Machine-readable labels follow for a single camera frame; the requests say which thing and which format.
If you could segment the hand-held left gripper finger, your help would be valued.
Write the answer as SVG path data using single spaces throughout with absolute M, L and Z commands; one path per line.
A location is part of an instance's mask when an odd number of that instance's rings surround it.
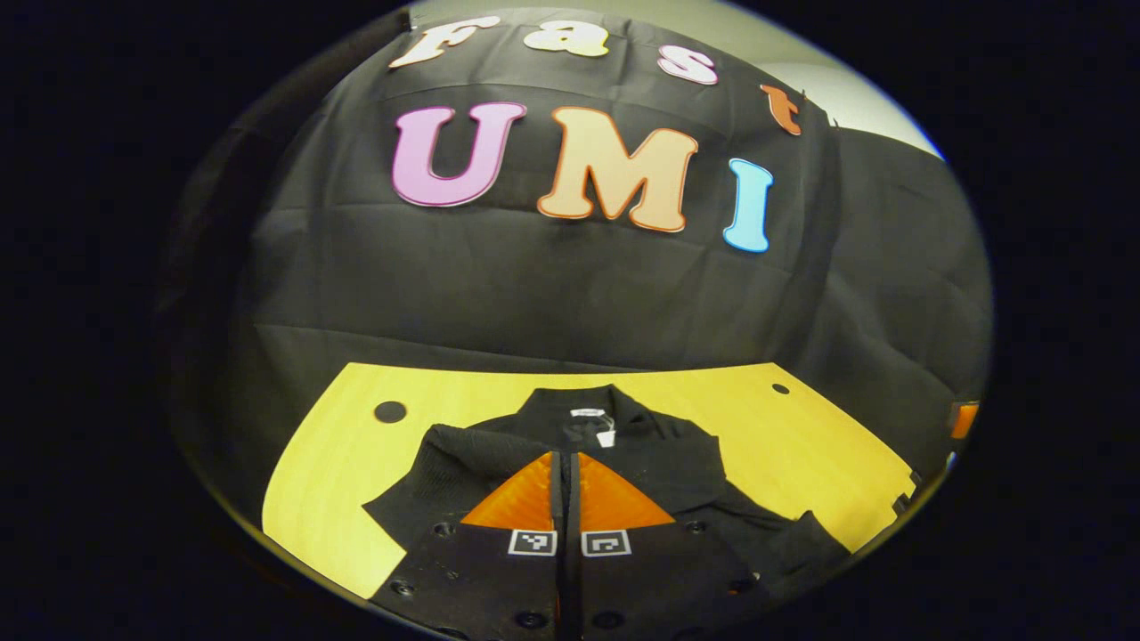
M 562 456 L 547 453 L 420 528 L 370 605 L 461 641 L 557 641 L 563 551 Z
M 705 641 L 774 605 L 705 520 L 668 516 L 579 453 L 567 463 L 567 628 L 575 641 Z

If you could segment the black garment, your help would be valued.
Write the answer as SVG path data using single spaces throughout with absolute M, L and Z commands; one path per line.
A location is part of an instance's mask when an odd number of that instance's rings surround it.
M 409 547 L 439 521 L 467 516 L 549 451 L 591 455 L 679 524 L 705 524 L 777 599 L 816 587 L 850 557 L 816 516 L 774 514 L 728 482 L 715 435 L 648 409 L 616 386 L 538 388 L 506 417 L 431 425 L 412 470 L 365 512 Z

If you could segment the black backdrop cloth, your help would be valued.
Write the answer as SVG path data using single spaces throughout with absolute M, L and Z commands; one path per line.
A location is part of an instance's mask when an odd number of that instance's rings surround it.
M 391 13 L 196 167 L 158 285 L 168 417 L 241 516 L 349 362 L 774 362 L 925 478 L 984 393 L 980 225 L 866 80 L 614 13 Z

